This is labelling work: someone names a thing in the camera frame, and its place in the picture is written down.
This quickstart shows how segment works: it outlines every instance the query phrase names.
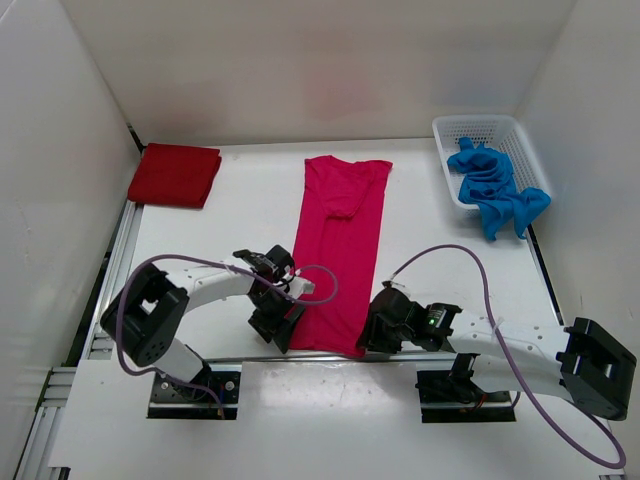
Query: white tabletop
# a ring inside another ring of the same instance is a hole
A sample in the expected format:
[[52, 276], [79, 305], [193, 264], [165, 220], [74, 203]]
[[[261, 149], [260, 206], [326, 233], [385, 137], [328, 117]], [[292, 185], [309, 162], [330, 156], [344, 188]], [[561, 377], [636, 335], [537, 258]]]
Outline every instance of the white tabletop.
[[[554, 325], [556, 318], [527, 242], [505, 230], [488, 243], [477, 222], [456, 219], [431, 139], [223, 147], [202, 211], [145, 207], [133, 265], [174, 252], [222, 259], [234, 250], [291, 250], [305, 158], [393, 162], [374, 278], [380, 282], [420, 250], [460, 243], [485, 263], [495, 312], [506, 321]], [[423, 303], [484, 312], [475, 264], [437, 252], [397, 278]], [[203, 357], [276, 356], [247, 324], [246, 298], [202, 307], [178, 336]], [[420, 423], [416, 366], [244, 363], [238, 420], [149, 420], [151, 378], [127, 377], [115, 361], [81, 362], [50, 465], [71, 479], [112, 478], [597, 478], [610, 473], [575, 453], [526, 399], [507, 424]], [[544, 398], [581, 443], [614, 459], [580, 412]]]

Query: blue cloth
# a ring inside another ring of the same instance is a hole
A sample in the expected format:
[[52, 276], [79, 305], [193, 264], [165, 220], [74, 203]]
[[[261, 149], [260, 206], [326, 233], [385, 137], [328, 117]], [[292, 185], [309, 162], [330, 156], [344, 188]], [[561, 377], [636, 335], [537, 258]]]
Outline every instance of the blue cloth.
[[506, 153], [487, 148], [484, 143], [473, 148], [468, 137], [460, 139], [460, 153], [451, 155], [447, 164], [466, 176], [458, 198], [462, 203], [476, 204], [482, 214], [482, 229], [489, 240], [511, 218], [516, 234], [524, 231], [551, 203], [549, 195], [539, 188], [525, 188], [518, 193], [513, 179], [513, 165]]

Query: purple cable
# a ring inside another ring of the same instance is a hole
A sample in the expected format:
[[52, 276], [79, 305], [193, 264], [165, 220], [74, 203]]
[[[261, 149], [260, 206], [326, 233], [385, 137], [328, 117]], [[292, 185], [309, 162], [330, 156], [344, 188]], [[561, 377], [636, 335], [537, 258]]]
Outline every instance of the purple cable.
[[323, 304], [328, 303], [331, 300], [333, 300], [335, 298], [335, 296], [338, 294], [338, 279], [337, 279], [337, 277], [334, 275], [334, 273], [331, 270], [329, 270], [327, 267], [323, 267], [322, 265], [307, 265], [305, 267], [302, 267], [300, 270], [302, 271], [302, 270], [307, 270], [307, 269], [310, 269], [310, 268], [315, 268], [315, 269], [327, 272], [331, 276], [331, 279], [333, 280], [333, 292], [331, 293], [331, 295], [328, 298], [326, 298], [324, 300], [299, 300], [299, 299], [293, 298], [291, 295], [288, 295], [287, 293], [283, 292], [278, 287], [273, 285], [271, 282], [269, 282], [268, 280], [262, 278], [260, 275], [252, 272], [251, 270], [247, 270], [245, 268], [236, 267], [235, 265], [226, 265], [226, 264], [220, 263], [220, 262], [212, 262], [210, 260], [203, 260], [203, 259], [200, 259], [200, 258], [189, 257], [187, 255], [177, 255], [177, 254], [171, 254], [171, 253], [167, 253], [167, 254], [164, 254], [164, 255], [156, 255], [155, 257], [148, 258], [147, 260], [145, 260], [144, 262], [142, 262], [140, 265], [138, 265], [136, 267], [136, 269], [131, 273], [131, 275], [127, 279], [127, 282], [125, 283], [124, 288], [122, 289], [122, 294], [120, 295], [120, 302], [118, 303], [118, 311], [116, 313], [116, 339], [115, 339], [116, 340], [116, 353], [118, 355], [118, 362], [120, 363], [120, 366], [122, 367], [122, 370], [124, 370], [126, 373], [128, 373], [129, 375], [131, 375], [133, 377], [140, 377], [142, 375], [146, 375], [147, 373], [157, 373], [160, 376], [162, 376], [163, 378], [167, 378], [172, 383], [175, 383], [176, 385], [180, 385], [180, 386], [187, 387], [187, 388], [192, 388], [194, 390], [201, 390], [201, 391], [209, 394], [211, 396], [211, 398], [213, 398], [215, 400], [216, 405], [218, 407], [218, 410], [220, 411], [220, 417], [222, 419], [224, 419], [224, 409], [222, 408], [222, 402], [220, 402], [220, 398], [218, 397], [218, 395], [213, 390], [211, 390], [209, 387], [206, 387], [204, 385], [196, 385], [194, 383], [184, 382], [184, 381], [182, 381], [182, 380], [180, 380], [178, 378], [175, 378], [175, 377], [172, 377], [170, 375], [167, 375], [165, 372], [163, 372], [162, 370], [160, 370], [157, 367], [149, 367], [149, 368], [145, 368], [145, 369], [142, 369], [142, 370], [133, 370], [132, 368], [129, 367], [129, 365], [127, 365], [127, 362], [125, 361], [124, 351], [122, 349], [122, 328], [123, 328], [122, 325], [123, 325], [123, 322], [124, 322], [124, 309], [125, 309], [127, 297], [129, 296], [129, 291], [131, 290], [131, 285], [133, 285], [134, 280], [140, 274], [142, 269], [145, 268], [147, 265], [149, 265], [149, 264], [151, 264], [153, 262], [157, 262], [158, 260], [168, 260], [168, 259], [184, 260], [184, 261], [187, 261], [187, 262], [193, 262], [193, 263], [199, 263], [199, 264], [202, 264], [202, 265], [208, 265], [210, 267], [219, 268], [221, 270], [229, 270], [229, 271], [232, 271], [234, 273], [239, 273], [241, 275], [248, 275], [249, 277], [253, 277], [254, 279], [259, 281], [260, 283], [264, 284], [266, 287], [275, 290], [278, 294], [282, 295], [284, 298], [286, 298], [290, 302], [296, 303], [298, 305], [307, 305], [307, 306], [323, 305]]
[[607, 460], [604, 460], [594, 455], [593, 453], [585, 449], [582, 445], [580, 445], [578, 442], [576, 442], [573, 438], [569, 436], [567, 432], [565, 432], [562, 429], [562, 427], [560, 427], [560, 425], [558, 425], [551, 418], [551, 416], [547, 413], [547, 411], [540, 404], [540, 402], [538, 402], [538, 399], [535, 397], [533, 391], [531, 390], [526, 380], [524, 379], [524, 376], [522, 375], [522, 372], [518, 368], [518, 365], [516, 365], [513, 355], [511, 355], [511, 352], [509, 351], [509, 347], [507, 346], [507, 343], [505, 342], [504, 337], [502, 336], [502, 333], [500, 332], [499, 329], [495, 328], [496, 320], [493, 316], [493, 311], [491, 310], [491, 300], [489, 297], [489, 279], [487, 278], [487, 272], [484, 268], [484, 265], [482, 265], [482, 262], [478, 258], [478, 256], [472, 250], [468, 249], [467, 247], [463, 247], [462, 245], [456, 245], [456, 244], [437, 245], [435, 247], [427, 248], [426, 250], [423, 250], [422, 252], [418, 253], [417, 255], [414, 255], [411, 259], [409, 259], [404, 265], [402, 265], [398, 270], [396, 270], [393, 273], [391, 278], [395, 277], [397, 274], [399, 274], [402, 270], [404, 270], [407, 266], [409, 266], [411, 263], [413, 263], [415, 260], [417, 260], [421, 256], [426, 255], [427, 253], [430, 253], [430, 252], [435, 252], [436, 250], [442, 250], [442, 249], [448, 249], [448, 248], [455, 249], [455, 250], [462, 250], [463, 252], [468, 253], [475, 260], [476, 265], [478, 265], [478, 268], [480, 269], [480, 275], [482, 276], [482, 284], [484, 287], [484, 305], [485, 305], [485, 308], [487, 309], [487, 316], [489, 317], [489, 323], [491, 323], [491, 326], [495, 329], [496, 338], [500, 343], [500, 347], [502, 347], [502, 351], [504, 352], [504, 356], [507, 359], [507, 362], [509, 363], [511, 370], [513, 370], [513, 374], [516, 376], [516, 379], [518, 380], [518, 383], [520, 383], [522, 390], [527, 395], [527, 397], [529, 398], [529, 400], [531, 401], [535, 409], [538, 411], [538, 413], [542, 416], [542, 418], [545, 419], [545, 421], [549, 424], [549, 426], [553, 428], [553, 430], [564, 439], [565, 442], [567, 442], [569, 445], [571, 445], [579, 453], [587, 457], [592, 462], [595, 462], [598, 465], [602, 465], [603, 467], [611, 468], [614, 470], [619, 470], [623, 468], [627, 463], [627, 456], [624, 453], [622, 445], [620, 445], [620, 442], [618, 442], [618, 439], [613, 435], [613, 433], [611, 433], [609, 429], [605, 427], [602, 423], [600, 423], [593, 415], [586, 412], [582, 412], [582, 410], [580, 410], [589, 420], [595, 423], [598, 426], [598, 428], [602, 430], [602, 432], [607, 436], [607, 438], [613, 444], [619, 456], [619, 460], [615, 463], [609, 462]]

